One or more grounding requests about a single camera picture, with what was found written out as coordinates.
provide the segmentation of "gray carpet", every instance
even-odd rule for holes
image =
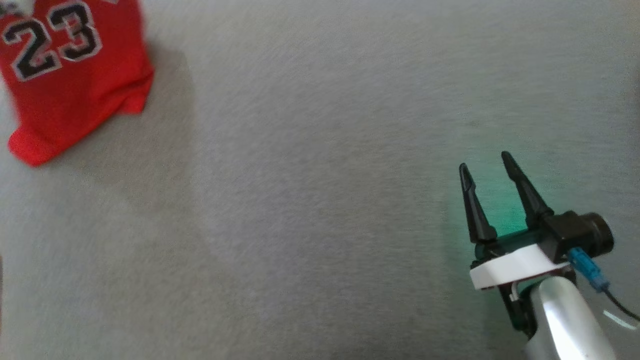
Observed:
[[[502,150],[608,218],[640,309],[633,3],[145,0],[146,112],[36,170],[0,151],[1,358],[520,359],[468,278],[457,175],[524,226]],[[5,142],[6,94],[0,117]]]

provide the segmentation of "number 23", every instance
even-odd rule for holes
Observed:
[[[102,49],[98,31],[93,27],[93,16],[84,1],[71,1],[54,6],[47,16],[54,31],[66,29],[71,42],[58,48],[60,56],[69,61],[82,61],[95,56]],[[9,24],[3,33],[7,45],[18,44],[23,35],[31,33],[31,39],[13,62],[15,75],[20,81],[29,81],[62,67],[60,58],[51,46],[51,36],[37,19],[18,20]]]

